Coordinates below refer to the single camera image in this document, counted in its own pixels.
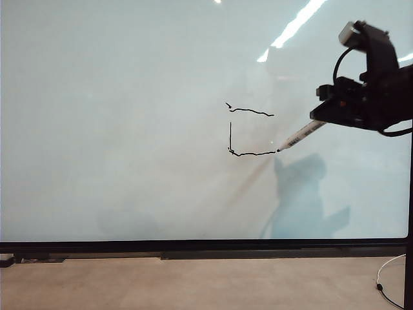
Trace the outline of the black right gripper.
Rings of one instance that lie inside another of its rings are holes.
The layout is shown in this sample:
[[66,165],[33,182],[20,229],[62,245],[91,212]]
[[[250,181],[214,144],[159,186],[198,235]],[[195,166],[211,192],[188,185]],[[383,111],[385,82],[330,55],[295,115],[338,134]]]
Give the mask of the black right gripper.
[[404,120],[404,69],[383,74],[364,85],[338,77],[316,92],[322,103],[310,119],[363,130],[384,131]]

